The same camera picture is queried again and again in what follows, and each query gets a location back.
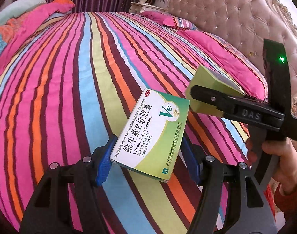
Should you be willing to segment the red sleeve forearm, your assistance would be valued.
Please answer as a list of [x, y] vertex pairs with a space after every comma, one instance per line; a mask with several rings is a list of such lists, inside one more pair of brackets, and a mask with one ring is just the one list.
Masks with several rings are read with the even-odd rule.
[[297, 209], [297, 185], [292, 193], [286, 194], [279, 184], [274, 195], [274, 203], [283, 212], [285, 221], [288, 221]]

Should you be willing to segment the person's right hand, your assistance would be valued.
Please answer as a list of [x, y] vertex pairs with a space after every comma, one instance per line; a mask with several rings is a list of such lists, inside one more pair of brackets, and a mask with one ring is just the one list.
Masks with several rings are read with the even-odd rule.
[[265, 141], [262, 150], [269, 155], [279, 156], [279, 166], [272, 178], [280, 183], [280, 193], [289, 195], [297, 187], [297, 151], [287, 137], [284, 141]]

